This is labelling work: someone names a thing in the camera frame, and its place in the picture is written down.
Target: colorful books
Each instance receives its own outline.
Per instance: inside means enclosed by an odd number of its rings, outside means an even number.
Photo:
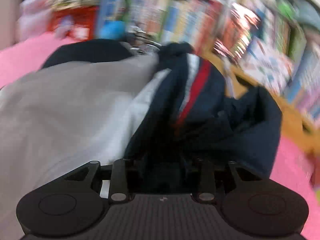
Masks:
[[[296,69],[299,67],[303,52],[307,45],[306,36],[299,25],[291,30],[288,57],[293,60]]]
[[[275,17],[275,48],[287,55],[290,39],[290,26],[287,20],[277,15]]]
[[[115,20],[115,9],[116,3],[118,0],[102,0],[100,9],[99,9],[99,16],[97,20],[97,27],[96,27],[96,34],[100,32],[105,21]]]
[[[300,66],[287,88],[285,98],[297,106],[305,97],[313,95],[313,89],[318,86],[320,79],[320,48],[312,42],[307,45]]]
[[[207,2],[202,3],[201,9],[199,10],[197,15],[195,27],[193,29],[191,38],[189,40],[189,44],[195,49],[195,52],[196,52],[196,45],[198,43],[198,39],[200,36],[202,36],[201,30],[204,25],[204,21],[206,19],[206,14],[208,13],[209,6],[210,4]]]
[[[318,116],[317,119],[314,121],[315,127],[320,127],[320,117]]]
[[[307,112],[320,97],[320,88],[311,90],[311,93],[306,93],[302,100],[296,104],[296,108],[301,112]]]
[[[196,27],[196,22],[199,14],[202,13],[203,3],[200,0],[190,0],[189,1],[189,10],[186,14],[186,22],[183,32],[181,33],[179,42],[188,42],[192,38],[192,33]]]
[[[132,0],[129,10],[129,25],[139,25],[143,8],[148,9],[148,6],[145,6],[145,0]]]
[[[292,61],[254,37],[240,67],[276,95],[281,95],[292,73]]]
[[[180,6],[180,13],[178,16],[178,21],[177,21],[177,25],[176,28],[174,30],[174,35],[172,38],[173,42],[179,42],[180,38],[184,32],[184,28],[185,28],[185,24],[186,24],[186,17],[188,15],[190,9],[190,3],[189,0],[185,0],[181,3]]]
[[[263,20],[262,27],[262,40],[267,46],[274,48],[275,45],[275,16],[266,8],[265,17]]]
[[[180,12],[180,1],[172,1],[168,14],[164,23],[163,32],[161,35],[161,43],[167,44],[170,43],[173,39],[175,26],[178,20],[178,15]]]
[[[143,0],[140,8],[140,14],[138,15],[138,19],[137,19],[138,26],[146,32],[150,27],[149,19],[153,14],[155,3],[156,3],[156,0]]]
[[[202,46],[206,43],[210,35],[212,35],[213,30],[218,24],[218,19],[221,14],[223,5],[220,2],[210,1],[204,18],[202,20],[202,25],[199,30],[199,35],[196,38],[196,42],[193,45],[195,53],[200,54]]]
[[[155,41],[159,41],[162,33],[166,12],[171,0],[155,0],[150,12],[147,32]]]
[[[308,109],[307,113],[310,114],[311,120],[316,120],[318,118],[318,116],[320,115],[320,100],[318,98],[318,100],[315,102],[315,104]]]

